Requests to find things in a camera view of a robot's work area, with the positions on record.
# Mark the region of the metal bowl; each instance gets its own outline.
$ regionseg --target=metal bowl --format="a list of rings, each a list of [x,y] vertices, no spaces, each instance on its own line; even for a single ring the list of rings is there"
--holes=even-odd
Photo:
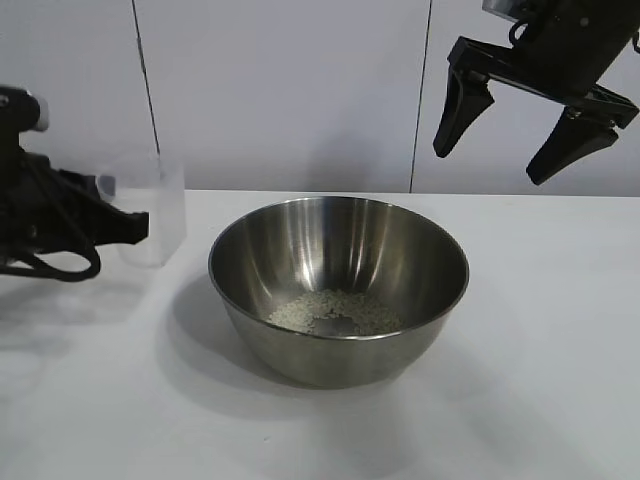
[[[298,382],[340,388],[399,373],[431,345],[464,294],[469,267],[446,231],[400,207],[304,198],[241,218],[216,240],[209,272],[240,336]],[[300,333],[270,316],[306,292],[366,294],[395,312],[394,331]]]

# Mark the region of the rice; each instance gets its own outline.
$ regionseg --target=rice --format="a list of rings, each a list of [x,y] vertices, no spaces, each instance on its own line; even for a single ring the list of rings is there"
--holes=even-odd
[[[402,328],[400,316],[376,298],[340,290],[307,292],[280,306],[269,321],[296,332],[329,336],[378,335]]]

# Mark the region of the white table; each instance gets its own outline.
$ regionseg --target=white table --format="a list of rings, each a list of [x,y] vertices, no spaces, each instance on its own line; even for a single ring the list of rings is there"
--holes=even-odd
[[[640,199],[371,195],[471,265],[402,376],[305,390],[247,351],[206,277],[217,234],[291,193],[189,192],[157,272],[0,280],[0,478],[640,478]]]

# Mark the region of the clear plastic cup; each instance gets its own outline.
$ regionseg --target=clear plastic cup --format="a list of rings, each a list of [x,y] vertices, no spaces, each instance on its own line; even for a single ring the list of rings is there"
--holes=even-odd
[[[149,212],[149,236],[137,245],[118,245],[121,258],[141,268],[163,266],[186,235],[182,162],[155,152],[128,153],[107,163],[96,184],[114,207]]]

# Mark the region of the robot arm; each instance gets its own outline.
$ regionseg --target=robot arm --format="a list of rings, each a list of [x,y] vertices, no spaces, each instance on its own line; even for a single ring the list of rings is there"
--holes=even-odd
[[[449,84],[434,140],[446,157],[493,103],[490,80],[565,105],[527,173],[540,185],[580,158],[610,147],[638,115],[629,99],[597,85],[627,44],[640,52],[638,0],[485,0],[514,25],[511,48],[460,37],[449,55]]]
[[[0,85],[0,274],[80,282],[100,272],[96,246],[142,241],[149,215],[117,210],[100,198],[95,177],[54,170],[20,147],[20,133],[47,127],[42,99]],[[89,266],[65,271],[41,258],[65,251]]]

